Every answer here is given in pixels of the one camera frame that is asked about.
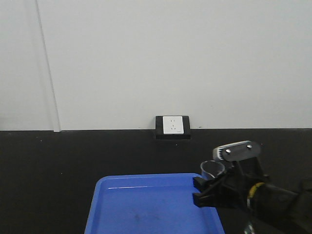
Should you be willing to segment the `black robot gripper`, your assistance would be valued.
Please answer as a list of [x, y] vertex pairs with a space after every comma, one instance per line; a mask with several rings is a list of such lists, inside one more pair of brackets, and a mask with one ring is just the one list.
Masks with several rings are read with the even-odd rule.
[[193, 177], [193, 203], [197, 207], [250, 209], [255, 192], [268, 183], [258, 158], [230, 162], [217, 177]]

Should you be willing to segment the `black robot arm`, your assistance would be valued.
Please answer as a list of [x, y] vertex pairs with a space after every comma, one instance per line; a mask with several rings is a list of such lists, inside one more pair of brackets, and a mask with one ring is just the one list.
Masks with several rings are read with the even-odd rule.
[[238, 209], [285, 234], [312, 232], [312, 193], [272, 185], [256, 157], [231, 162], [213, 179], [194, 177], [197, 207]]

